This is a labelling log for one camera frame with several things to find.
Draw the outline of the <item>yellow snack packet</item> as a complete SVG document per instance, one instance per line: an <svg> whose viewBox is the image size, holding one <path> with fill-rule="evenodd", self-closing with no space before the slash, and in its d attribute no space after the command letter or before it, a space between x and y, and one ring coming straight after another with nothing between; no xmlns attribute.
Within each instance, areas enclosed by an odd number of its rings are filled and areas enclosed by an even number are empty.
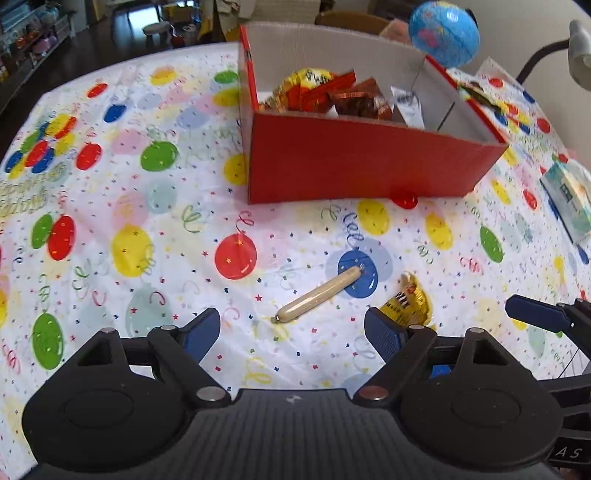
<svg viewBox="0 0 591 480"><path fill-rule="evenodd" d="M402 328L412 325L428 326L432 320L433 307L426 291L417 277L405 272L400 278L400 289L380 311Z"/></svg>

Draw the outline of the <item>beige sausage stick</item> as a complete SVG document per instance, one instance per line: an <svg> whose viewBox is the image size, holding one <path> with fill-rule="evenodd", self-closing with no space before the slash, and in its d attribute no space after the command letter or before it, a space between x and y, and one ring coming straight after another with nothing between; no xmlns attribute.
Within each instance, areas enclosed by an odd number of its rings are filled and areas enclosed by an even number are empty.
<svg viewBox="0 0 591 480"><path fill-rule="evenodd" d="M287 305L284 305L276 312L273 317L273 323L288 323L301 317L308 311L311 311L322 303L327 302L335 295L339 294L342 290L345 290L349 286L353 285L356 280L362 277L365 266L353 266L335 278L332 278L328 282L318 286L314 290L311 290L307 294L298 297L294 301L291 301Z"/></svg>

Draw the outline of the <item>silver foil snack bag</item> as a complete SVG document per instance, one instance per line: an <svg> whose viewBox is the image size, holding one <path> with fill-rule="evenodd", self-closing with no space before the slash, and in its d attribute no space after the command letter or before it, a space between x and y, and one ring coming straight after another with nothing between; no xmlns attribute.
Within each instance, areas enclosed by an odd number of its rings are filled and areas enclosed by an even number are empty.
<svg viewBox="0 0 591 480"><path fill-rule="evenodd" d="M424 130L425 123L419 97L413 91L391 86L392 120L407 127Z"/></svg>

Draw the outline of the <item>brown foil snack bag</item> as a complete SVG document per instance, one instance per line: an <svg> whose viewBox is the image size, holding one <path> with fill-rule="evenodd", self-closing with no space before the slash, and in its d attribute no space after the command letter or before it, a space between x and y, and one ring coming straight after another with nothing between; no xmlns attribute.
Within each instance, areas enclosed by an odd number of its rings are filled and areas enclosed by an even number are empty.
<svg viewBox="0 0 591 480"><path fill-rule="evenodd" d="M375 78L369 78L355 86L329 95L339 116L355 116L374 120L391 121L392 108L379 88Z"/></svg>

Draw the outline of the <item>yellow red chip bag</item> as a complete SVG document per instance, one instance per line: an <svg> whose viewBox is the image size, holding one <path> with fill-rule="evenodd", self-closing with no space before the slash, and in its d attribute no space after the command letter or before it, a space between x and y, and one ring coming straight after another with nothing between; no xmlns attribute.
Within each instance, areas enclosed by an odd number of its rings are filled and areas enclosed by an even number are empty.
<svg viewBox="0 0 591 480"><path fill-rule="evenodd" d="M259 103L260 110L300 111L301 96L335 79L335 73L321 68L303 68L291 73Z"/></svg>

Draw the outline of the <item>red long snack pack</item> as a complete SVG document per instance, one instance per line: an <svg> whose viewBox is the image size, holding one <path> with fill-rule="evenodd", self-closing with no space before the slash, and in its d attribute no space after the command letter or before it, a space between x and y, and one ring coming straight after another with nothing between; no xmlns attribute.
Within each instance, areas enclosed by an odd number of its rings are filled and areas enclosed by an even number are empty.
<svg viewBox="0 0 591 480"><path fill-rule="evenodd" d="M356 83L356 73L349 70L343 74L335 74L335 79L329 83L308 91L301 96L301 110L299 112L327 113L332 108L329 98L331 93L346 90Z"/></svg>

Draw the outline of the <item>tissue pack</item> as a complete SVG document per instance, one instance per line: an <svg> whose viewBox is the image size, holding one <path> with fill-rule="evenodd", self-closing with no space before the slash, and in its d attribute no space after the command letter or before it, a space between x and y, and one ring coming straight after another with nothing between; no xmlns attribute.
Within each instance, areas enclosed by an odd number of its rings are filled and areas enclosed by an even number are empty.
<svg viewBox="0 0 591 480"><path fill-rule="evenodd" d="M575 244L590 235L590 172L578 161L555 162L541 184Z"/></svg>

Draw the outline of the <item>balloon pattern tablecloth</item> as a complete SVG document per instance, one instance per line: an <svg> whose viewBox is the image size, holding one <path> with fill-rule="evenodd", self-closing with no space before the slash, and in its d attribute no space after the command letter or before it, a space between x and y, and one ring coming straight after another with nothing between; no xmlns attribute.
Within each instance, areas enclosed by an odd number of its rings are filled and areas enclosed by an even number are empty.
<svg viewBox="0 0 591 480"><path fill-rule="evenodd" d="M204 369L240 388L354 389L381 367L363 316L414 274L446 336L478 325L540 379L587 372L562 334L509 318L519 293L590 294L540 177L570 153L499 67L474 75L509 148L462 199L250 206L238 122L238 48L149 55L45 94L1 169L1 475L34 465L27 400L103 327L124 337L209 307L221 337ZM353 285L288 323L281 307L353 266Z"/></svg>

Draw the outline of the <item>red cardboard box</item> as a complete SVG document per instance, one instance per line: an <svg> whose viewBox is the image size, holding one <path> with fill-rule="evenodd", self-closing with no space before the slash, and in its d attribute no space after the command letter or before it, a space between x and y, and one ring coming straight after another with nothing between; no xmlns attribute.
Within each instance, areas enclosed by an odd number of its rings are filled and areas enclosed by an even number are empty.
<svg viewBox="0 0 591 480"><path fill-rule="evenodd" d="M252 204L462 197L507 148L478 105L430 56L385 38L311 24L249 23L238 44L240 123ZM324 68L414 92L424 127L320 113L264 111L287 75Z"/></svg>

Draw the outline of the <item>dark wrapper on table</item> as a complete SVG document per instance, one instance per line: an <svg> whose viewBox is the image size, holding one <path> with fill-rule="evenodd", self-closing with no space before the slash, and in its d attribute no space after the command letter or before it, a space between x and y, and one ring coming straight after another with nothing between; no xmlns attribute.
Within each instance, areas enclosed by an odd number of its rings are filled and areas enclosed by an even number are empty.
<svg viewBox="0 0 591 480"><path fill-rule="evenodd" d="M504 114L505 111L503 108L492 101L488 96L486 96L481 90L474 88L469 84L462 84L460 83L458 89L464 92L470 99L474 100L481 106L489 108L495 113Z"/></svg>

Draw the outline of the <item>blue desk globe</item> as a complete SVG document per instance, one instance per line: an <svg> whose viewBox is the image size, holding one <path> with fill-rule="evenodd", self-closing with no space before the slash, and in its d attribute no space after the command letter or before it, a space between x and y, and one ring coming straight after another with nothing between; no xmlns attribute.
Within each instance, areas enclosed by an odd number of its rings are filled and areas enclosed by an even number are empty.
<svg viewBox="0 0 591 480"><path fill-rule="evenodd" d="M469 9L446 1L418 6L409 20L412 45L430 55L444 68L459 68L478 54L481 36Z"/></svg>

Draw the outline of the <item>small round stool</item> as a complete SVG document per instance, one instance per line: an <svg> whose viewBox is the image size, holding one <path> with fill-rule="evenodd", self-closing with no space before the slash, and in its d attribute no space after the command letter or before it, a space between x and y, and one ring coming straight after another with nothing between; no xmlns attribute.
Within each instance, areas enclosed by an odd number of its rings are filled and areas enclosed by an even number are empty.
<svg viewBox="0 0 591 480"><path fill-rule="evenodd" d="M142 28L147 47L154 45L154 39L158 38L160 46L165 45L171 31L171 25L168 21L159 21L151 23Z"/></svg>

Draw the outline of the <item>wooden chair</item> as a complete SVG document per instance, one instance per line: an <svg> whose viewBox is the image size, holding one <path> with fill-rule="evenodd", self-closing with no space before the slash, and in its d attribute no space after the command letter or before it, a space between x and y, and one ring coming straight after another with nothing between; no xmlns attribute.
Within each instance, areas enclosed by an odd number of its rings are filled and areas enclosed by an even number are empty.
<svg viewBox="0 0 591 480"><path fill-rule="evenodd" d="M390 24L389 20L360 12L329 10L315 17L315 25L379 35Z"/></svg>

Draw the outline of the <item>tv cabinet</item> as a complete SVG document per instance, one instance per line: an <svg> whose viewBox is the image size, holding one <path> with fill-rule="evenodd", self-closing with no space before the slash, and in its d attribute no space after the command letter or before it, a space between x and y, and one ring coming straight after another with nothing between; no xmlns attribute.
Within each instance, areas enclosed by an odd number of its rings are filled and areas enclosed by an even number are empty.
<svg viewBox="0 0 591 480"><path fill-rule="evenodd" d="M1 111L47 58L75 34L75 13L60 4L45 4L1 35Z"/></svg>

